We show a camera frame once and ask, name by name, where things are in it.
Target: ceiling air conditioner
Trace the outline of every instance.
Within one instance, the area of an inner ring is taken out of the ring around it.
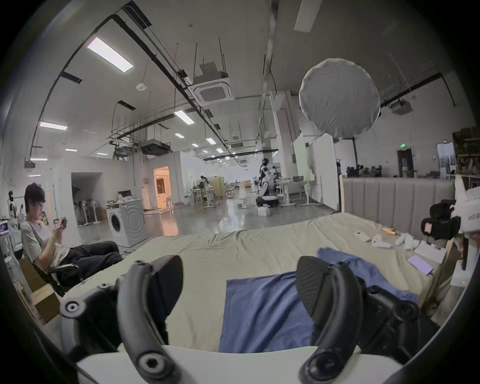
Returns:
[[[200,65],[201,76],[193,78],[193,84],[188,87],[195,100],[202,107],[233,100],[228,73],[219,71],[214,62]]]
[[[139,148],[144,155],[162,156],[170,153],[170,145],[155,139],[144,141]]]

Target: person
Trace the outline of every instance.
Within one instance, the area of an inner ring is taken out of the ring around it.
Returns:
[[[122,261],[118,246],[113,241],[80,245],[69,248],[62,244],[62,234],[67,220],[59,220],[52,231],[41,221],[45,203],[45,191],[33,183],[25,189],[26,220],[21,224],[22,244],[28,258],[43,272],[73,263],[79,268],[82,278],[87,278],[109,266]],[[58,282],[64,287],[73,287],[80,282],[77,271],[59,271]]]

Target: white robot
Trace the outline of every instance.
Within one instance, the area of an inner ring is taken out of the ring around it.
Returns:
[[[258,197],[256,199],[257,205],[262,207],[278,206],[278,196],[275,195],[275,179],[276,174],[268,168],[268,159],[264,158],[260,166],[258,180],[255,182],[260,187]]]

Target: blue cloth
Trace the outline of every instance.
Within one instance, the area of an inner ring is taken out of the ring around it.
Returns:
[[[218,352],[257,353],[310,345],[313,321],[297,297],[295,272],[227,281]]]
[[[341,261],[347,263],[355,276],[361,277],[365,280],[365,286],[367,287],[378,285],[401,300],[411,300],[416,303],[419,299],[417,294],[408,290],[399,290],[389,284],[375,264],[369,263],[357,256],[341,251],[335,251],[331,248],[320,248],[317,251],[317,257],[329,264],[338,264]]]

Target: door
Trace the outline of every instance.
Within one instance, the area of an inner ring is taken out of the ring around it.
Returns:
[[[398,173],[400,177],[413,177],[413,157],[412,150],[405,149],[397,151],[398,154]]]
[[[172,195],[170,188],[170,172],[168,167],[157,168],[154,170],[155,192],[157,207],[167,208],[167,197]]]

